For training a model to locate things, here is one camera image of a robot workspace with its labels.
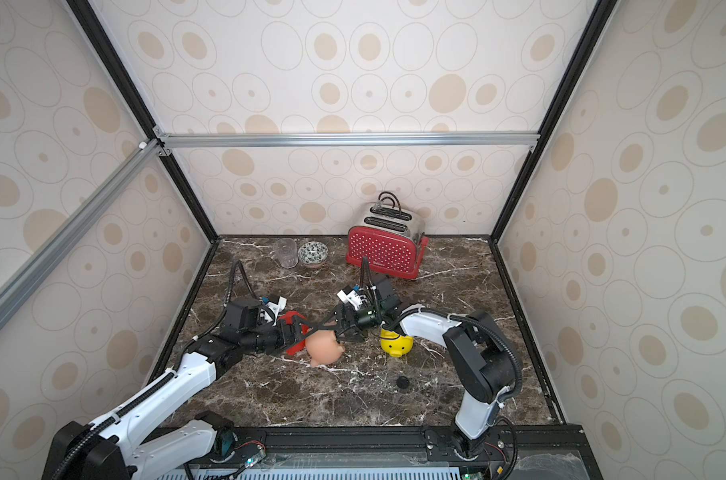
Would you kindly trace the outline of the red piggy bank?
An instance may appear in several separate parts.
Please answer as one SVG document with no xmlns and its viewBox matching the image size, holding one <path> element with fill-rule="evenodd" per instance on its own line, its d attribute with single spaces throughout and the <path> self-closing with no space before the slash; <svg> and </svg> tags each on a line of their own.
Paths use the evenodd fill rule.
<svg viewBox="0 0 726 480">
<path fill-rule="evenodd" d="M 306 334 L 310 327 L 305 324 L 305 317 L 296 311 L 288 311 L 279 318 L 283 336 L 283 352 L 294 356 L 305 348 Z"/>
</svg>

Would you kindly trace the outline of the pink piggy bank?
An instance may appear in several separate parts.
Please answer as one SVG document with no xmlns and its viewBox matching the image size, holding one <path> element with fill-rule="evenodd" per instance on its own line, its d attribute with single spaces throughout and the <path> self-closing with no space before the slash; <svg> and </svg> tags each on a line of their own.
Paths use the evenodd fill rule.
<svg viewBox="0 0 726 480">
<path fill-rule="evenodd" d="M 332 330 L 313 333 L 305 340 L 305 347 L 312 367 L 332 364 L 345 352 L 344 346 L 337 340 L 336 333 Z"/>
</svg>

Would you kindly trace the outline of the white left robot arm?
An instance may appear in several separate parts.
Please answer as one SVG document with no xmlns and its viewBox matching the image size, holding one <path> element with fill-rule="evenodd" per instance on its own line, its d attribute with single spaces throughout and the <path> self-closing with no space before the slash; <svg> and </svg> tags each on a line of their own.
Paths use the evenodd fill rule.
<svg viewBox="0 0 726 480">
<path fill-rule="evenodd" d="M 221 427 L 195 420 L 153 442 L 148 436 L 198 392 L 248 354 L 280 354 L 303 339 L 300 322 L 280 314 L 284 297 L 224 296 L 217 320 L 193 336 L 160 377 L 88 424 L 72 421 L 54 436 L 45 479 L 151 479 L 200 457 L 216 444 Z"/>
</svg>

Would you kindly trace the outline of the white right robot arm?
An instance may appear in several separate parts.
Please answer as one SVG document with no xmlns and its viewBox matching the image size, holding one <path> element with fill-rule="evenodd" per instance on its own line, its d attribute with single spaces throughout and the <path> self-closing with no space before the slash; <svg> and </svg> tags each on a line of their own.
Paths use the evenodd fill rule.
<svg viewBox="0 0 726 480">
<path fill-rule="evenodd" d="M 338 340 L 363 337 L 382 327 L 400 337 L 420 338 L 445 348 L 464 394 L 452 425 L 452 443 L 464 458 L 479 454 L 484 437 L 504 403 L 523 386 L 522 363 L 493 317 L 482 310 L 446 313 L 397 295 L 390 279 L 378 274 L 338 293 L 337 305 L 322 321 Z"/>
</svg>

